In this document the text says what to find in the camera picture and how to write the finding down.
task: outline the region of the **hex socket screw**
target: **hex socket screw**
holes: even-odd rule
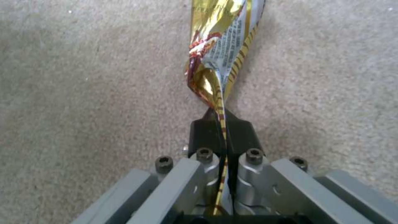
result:
[[[293,156],[289,160],[290,160],[290,162],[292,162],[296,166],[298,166],[300,169],[302,169],[304,172],[307,172],[308,162],[306,159],[299,157],[299,156]]]
[[[263,162],[264,153],[260,149],[251,148],[246,151],[246,161],[252,165],[260,165]]]
[[[201,163],[211,163],[213,161],[213,150],[203,147],[196,151],[196,160]]]
[[[173,159],[170,156],[159,156],[155,161],[155,168],[158,173],[167,174],[173,168]]]

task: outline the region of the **crumpled wrapper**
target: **crumpled wrapper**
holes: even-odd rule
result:
[[[213,108],[226,140],[225,100],[243,65],[265,0],[192,0],[191,39],[185,74],[189,88]],[[213,214],[232,213],[225,160]]]

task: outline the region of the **candy wrapper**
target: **candy wrapper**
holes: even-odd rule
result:
[[[225,140],[225,100],[256,35],[264,5],[265,0],[192,0],[188,86],[217,112]],[[223,184],[227,165],[226,160],[214,214],[231,210],[222,202],[228,195]]]

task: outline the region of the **beige carpet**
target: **beige carpet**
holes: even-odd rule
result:
[[[0,223],[68,223],[129,169],[181,156],[190,1],[0,2]],[[398,202],[398,2],[270,0],[228,101],[270,159]]]

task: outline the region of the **gray metal bar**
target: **gray metal bar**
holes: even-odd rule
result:
[[[149,172],[132,169],[72,224],[126,223],[157,185],[157,178]]]
[[[202,196],[205,185],[203,165],[192,159],[181,159],[128,224],[169,223],[181,212],[189,214]]]
[[[371,223],[287,159],[252,165],[242,155],[238,176],[254,187],[253,202],[266,198],[273,213],[305,214],[314,223]]]
[[[347,172],[334,170],[315,179],[370,221],[398,223],[398,206]]]

